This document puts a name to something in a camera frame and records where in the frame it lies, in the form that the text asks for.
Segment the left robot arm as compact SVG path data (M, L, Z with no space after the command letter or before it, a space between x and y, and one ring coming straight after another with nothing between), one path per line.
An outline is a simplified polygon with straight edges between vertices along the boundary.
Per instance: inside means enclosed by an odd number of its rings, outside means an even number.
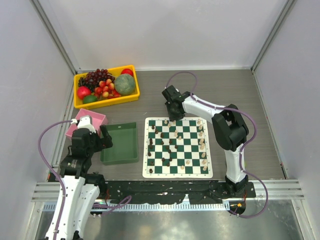
M46 240L81 240L96 199L107 193L103 175L89 173L94 153L113 146L106 125L99 136L88 127L77 129L71 137L67 156L61 161L56 179L60 183L54 215Z

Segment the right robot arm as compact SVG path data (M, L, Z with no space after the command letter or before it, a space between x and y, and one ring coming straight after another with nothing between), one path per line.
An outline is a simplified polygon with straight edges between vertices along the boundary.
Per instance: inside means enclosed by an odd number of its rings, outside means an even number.
M212 123L216 142L225 153L226 192L232 197L242 194L249 178L243 154L249 129L238 108L233 104L221 106L207 102L188 91L181 93L173 85L166 87L162 95L171 121L192 114Z

